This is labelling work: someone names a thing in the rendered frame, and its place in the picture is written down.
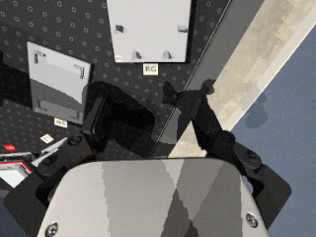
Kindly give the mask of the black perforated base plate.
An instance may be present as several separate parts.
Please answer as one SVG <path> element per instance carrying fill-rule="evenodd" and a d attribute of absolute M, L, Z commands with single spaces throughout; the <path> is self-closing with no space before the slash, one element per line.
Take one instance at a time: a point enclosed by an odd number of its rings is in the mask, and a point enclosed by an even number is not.
<path fill-rule="evenodd" d="M 92 63 L 85 118 L 97 97 L 113 116 L 99 159 L 149 158 L 231 0 L 192 0 L 186 62 L 116 62 L 107 0 L 0 0 L 0 154 L 32 152 L 82 125 L 33 111 L 28 41 Z M 158 63 L 144 75 L 143 63 Z M 41 138 L 49 135 L 49 143 Z M 12 144 L 17 150 L 7 150 Z"/>

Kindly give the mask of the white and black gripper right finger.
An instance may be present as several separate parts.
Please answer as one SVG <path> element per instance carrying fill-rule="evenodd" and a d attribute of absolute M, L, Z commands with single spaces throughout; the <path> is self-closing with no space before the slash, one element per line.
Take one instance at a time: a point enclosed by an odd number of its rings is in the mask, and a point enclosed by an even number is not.
<path fill-rule="evenodd" d="M 232 163 L 252 185 L 252 196 L 268 231 L 291 195 L 290 185 L 264 165 L 258 154 L 238 143 L 232 132 L 222 130 L 205 96 L 196 99 L 191 121 L 205 156 Z"/>

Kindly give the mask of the white microplate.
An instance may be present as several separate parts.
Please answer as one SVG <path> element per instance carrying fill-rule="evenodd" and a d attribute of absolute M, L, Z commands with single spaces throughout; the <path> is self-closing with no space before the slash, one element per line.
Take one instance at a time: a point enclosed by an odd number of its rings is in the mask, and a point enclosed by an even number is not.
<path fill-rule="evenodd" d="M 20 166 L 0 167 L 0 177 L 13 188 L 20 184 L 28 175 L 29 173 L 26 170 L 23 171 Z"/>

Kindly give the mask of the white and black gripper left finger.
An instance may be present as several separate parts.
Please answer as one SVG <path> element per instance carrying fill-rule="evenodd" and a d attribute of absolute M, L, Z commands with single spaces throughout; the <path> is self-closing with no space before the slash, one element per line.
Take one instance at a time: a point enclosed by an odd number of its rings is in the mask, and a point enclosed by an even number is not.
<path fill-rule="evenodd" d="M 54 185 L 72 167 L 100 160 L 98 154 L 106 149 L 112 123 L 107 99 L 98 97 L 80 132 L 71 134 L 66 145 L 42 159 L 37 170 L 5 196 L 4 206 L 29 237 L 38 237 Z"/>

